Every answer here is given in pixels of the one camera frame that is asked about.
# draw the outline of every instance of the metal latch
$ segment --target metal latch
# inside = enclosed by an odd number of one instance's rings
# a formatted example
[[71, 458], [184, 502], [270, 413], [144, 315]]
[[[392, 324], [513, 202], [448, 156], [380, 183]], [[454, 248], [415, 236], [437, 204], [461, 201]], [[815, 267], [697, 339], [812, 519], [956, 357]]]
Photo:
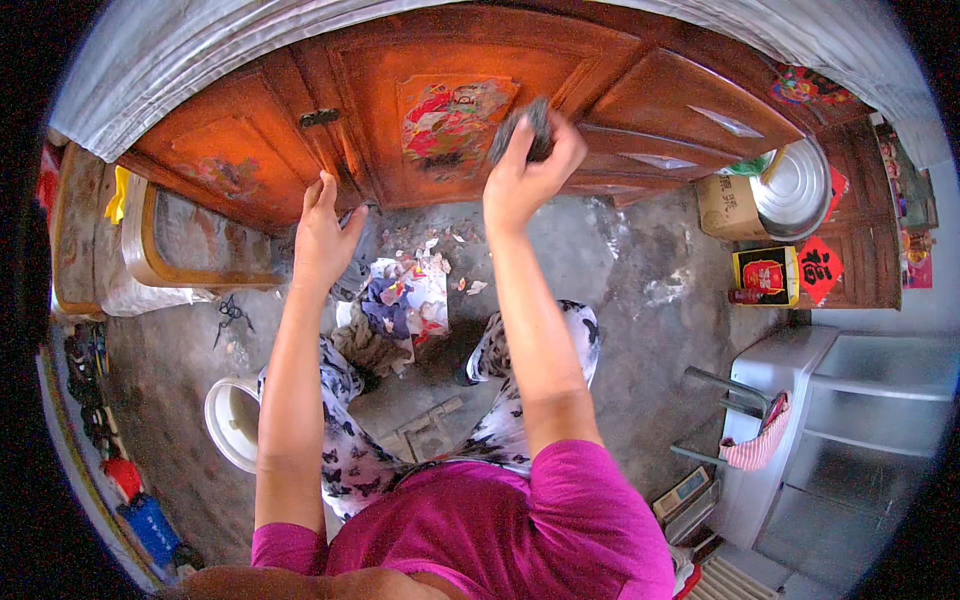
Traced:
[[316, 112], [307, 112], [300, 116], [300, 126], [304, 129], [314, 125], [323, 125], [331, 123], [340, 118], [340, 111], [336, 108], [321, 108]]

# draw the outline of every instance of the drawer handle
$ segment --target drawer handle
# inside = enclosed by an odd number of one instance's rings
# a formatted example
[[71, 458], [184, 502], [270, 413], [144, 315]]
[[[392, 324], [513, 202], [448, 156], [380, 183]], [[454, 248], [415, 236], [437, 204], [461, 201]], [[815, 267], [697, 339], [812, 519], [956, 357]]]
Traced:
[[627, 158], [632, 158], [633, 160], [639, 160], [640, 162], [645, 162], [651, 166], [657, 167], [658, 169], [663, 169], [669, 171], [672, 169], [685, 169], [687, 167], [698, 167], [696, 162], [690, 162], [689, 160], [683, 160], [682, 158], [674, 158], [672, 156], [663, 156], [663, 155], [642, 155], [642, 154], [632, 154], [632, 153], [620, 153], [621, 156]]
[[712, 110], [707, 110], [706, 108], [694, 107], [692, 105], [686, 105], [687, 108], [691, 110], [696, 110], [700, 114], [704, 115], [710, 121], [713, 121], [720, 127], [724, 128], [728, 132], [736, 135], [737, 137], [764, 137], [763, 133], [758, 132], [755, 129], [751, 129], [740, 123], [733, 117], [728, 117], [720, 114], [719, 112], [713, 112]]

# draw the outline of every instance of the butterfly print pants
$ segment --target butterfly print pants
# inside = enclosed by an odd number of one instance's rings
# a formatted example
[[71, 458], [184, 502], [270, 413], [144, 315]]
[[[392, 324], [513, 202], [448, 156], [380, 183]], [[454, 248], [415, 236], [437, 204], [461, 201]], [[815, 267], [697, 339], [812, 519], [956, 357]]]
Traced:
[[[600, 357], [596, 316], [584, 304], [558, 302], [589, 386]], [[530, 448], [523, 431], [523, 408], [510, 364], [510, 352], [500, 313], [487, 323], [483, 338], [466, 362], [471, 381], [503, 379], [487, 415], [469, 438], [443, 457], [425, 463], [401, 461], [385, 451], [347, 412], [350, 401], [363, 392], [364, 382], [356, 370], [325, 336], [320, 338], [321, 396], [324, 402], [324, 455], [322, 487], [324, 501], [341, 519], [347, 520], [392, 491], [407, 475], [445, 461], [477, 460], [530, 474]], [[257, 377], [263, 394], [267, 368]]]

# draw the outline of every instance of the radiator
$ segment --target radiator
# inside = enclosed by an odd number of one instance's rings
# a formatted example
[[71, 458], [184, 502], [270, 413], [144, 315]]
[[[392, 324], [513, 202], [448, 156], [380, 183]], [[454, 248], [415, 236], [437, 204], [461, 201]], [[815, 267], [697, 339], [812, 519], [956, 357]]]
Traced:
[[700, 569], [700, 581], [686, 596], [689, 600], [776, 600], [780, 597], [719, 557], [707, 558]]

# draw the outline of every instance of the red and white striped cloth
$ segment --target red and white striped cloth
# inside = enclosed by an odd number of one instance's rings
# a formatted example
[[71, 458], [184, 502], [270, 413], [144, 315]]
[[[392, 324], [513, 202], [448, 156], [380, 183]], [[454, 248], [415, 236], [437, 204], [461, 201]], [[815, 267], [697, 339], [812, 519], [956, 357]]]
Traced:
[[790, 421], [790, 394], [785, 395], [780, 410], [774, 419], [756, 436], [743, 444], [734, 444], [733, 438], [724, 438], [720, 441], [720, 458], [725, 459], [731, 467], [743, 470], [757, 470], [764, 468], [770, 457], [777, 451], [786, 424]]

